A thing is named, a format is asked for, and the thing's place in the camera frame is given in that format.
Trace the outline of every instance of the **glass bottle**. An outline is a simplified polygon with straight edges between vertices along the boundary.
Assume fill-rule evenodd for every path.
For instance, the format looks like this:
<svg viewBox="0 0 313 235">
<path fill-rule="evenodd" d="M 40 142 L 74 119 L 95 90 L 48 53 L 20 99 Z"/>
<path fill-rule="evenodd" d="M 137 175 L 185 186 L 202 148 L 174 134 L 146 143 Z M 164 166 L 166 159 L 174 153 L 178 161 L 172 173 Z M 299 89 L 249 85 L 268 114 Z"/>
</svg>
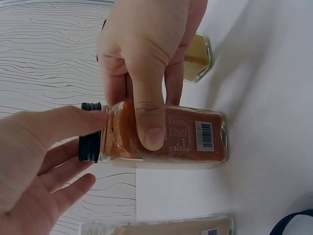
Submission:
<svg viewBox="0 0 313 235">
<path fill-rule="evenodd" d="M 184 57 L 184 81 L 197 83 L 214 65 L 208 36 L 196 33 Z"/>
<path fill-rule="evenodd" d="M 212 168 L 228 159 L 225 117 L 213 111 L 165 105 L 163 147 L 144 148 L 137 135 L 134 103 L 122 101 L 112 108 L 83 103 L 83 110 L 105 110 L 106 127 L 80 137 L 79 159 L 107 160 L 113 165 L 143 168 Z"/>
<path fill-rule="evenodd" d="M 121 225 L 90 221 L 80 225 L 80 235 L 234 235 L 228 215 L 211 215 L 176 221 L 135 222 Z"/>
</svg>

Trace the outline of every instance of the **barcode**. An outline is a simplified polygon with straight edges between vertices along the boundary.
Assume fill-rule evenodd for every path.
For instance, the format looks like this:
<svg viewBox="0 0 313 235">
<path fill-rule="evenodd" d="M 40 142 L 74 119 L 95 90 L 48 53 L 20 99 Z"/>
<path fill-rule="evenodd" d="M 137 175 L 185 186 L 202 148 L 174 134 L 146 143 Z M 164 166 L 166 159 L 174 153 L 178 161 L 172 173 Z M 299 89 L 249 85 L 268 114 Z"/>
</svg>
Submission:
<svg viewBox="0 0 313 235">
<path fill-rule="evenodd" d="M 212 229 L 207 231 L 207 235 L 219 235 L 219 229 Z"/>
<path fill-rule="evenodd" d="M 196 138 L 197 138 L 197 151 L 199 152 L 213 152 L 213 132 L 212 123 L 196 121 Z"/>
<path fill-rule="evenodd" d="M 201 235 L 219 235 L 219 229 L 209 229 L 201 232 Z"/>
</svg>

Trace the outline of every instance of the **glass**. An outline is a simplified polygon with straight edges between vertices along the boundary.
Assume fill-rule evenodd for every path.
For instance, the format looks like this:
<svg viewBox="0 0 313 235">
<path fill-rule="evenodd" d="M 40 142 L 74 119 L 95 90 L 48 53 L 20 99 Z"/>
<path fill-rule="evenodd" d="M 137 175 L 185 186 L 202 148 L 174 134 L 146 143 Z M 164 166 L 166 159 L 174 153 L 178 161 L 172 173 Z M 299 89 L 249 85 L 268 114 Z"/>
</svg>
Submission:
<svg viewBox="0 0 313 235">
<path fill-rule="evenodd" d="M 80 138 L 82 161 L 107 160 L 113 165 L 144 168 L 212 168 L 228 159 L 225 116 L 218 112 L 165 105 L 163 147 L 145 149 L 138 138 L 134 103 L 122 101 L 111 109 L 83 103 L 84 110 L 105 110 L 106 127 Z"/>
<path fill-rule="evenodd" d="M 196 33 L 184 57 L 184 81 L 199 82 L 213 67 L 210 39 Z"/>
<path fill-rule="evenodd" d="M 234 235 L 234 222 L 228 215 L 118 226 L 93 221 L 81 224 L 80 235 Z"/>
</svg>

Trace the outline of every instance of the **fingernail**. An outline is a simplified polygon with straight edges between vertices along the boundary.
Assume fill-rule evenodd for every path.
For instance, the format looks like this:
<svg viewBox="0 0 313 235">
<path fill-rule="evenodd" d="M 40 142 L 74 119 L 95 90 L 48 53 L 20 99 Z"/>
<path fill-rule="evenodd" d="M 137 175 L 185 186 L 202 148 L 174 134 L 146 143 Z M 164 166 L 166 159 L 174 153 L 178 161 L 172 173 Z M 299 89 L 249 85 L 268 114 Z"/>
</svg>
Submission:
<svg viewBox="0 0 313 235">
<path fill-rule="evenodd" d="M 164 144 L 164 133 L 161 128 L 150 129 L 146 132 L 146 148 L 156 151 Z"/>
</svg>

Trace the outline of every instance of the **label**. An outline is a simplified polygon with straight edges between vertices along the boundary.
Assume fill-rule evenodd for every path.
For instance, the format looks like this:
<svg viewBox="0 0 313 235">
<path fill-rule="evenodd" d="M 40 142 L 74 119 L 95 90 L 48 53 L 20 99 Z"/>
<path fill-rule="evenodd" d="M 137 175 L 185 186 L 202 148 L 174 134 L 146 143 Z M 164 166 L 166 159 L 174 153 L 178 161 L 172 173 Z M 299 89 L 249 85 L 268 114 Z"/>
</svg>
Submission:
<svg viewBox="0 0 313 235">
<path fill-rule="evenodd" d="M 204 121 L 195 121 L 197 151 L 214 152 L 212 123 Z"/>
<path fill-rule="evenodd" d="M 210 229 L 201 232 L 201 235 L 219 235 L 219 229 Z"/>
<path fill-rule="evenodd" d="M 165 142 L 168 143 L 170 152 L 188 153 L 191 145 L 191 128 L 188 119 L 170 117 L 168 119 Z"/>
</svg>

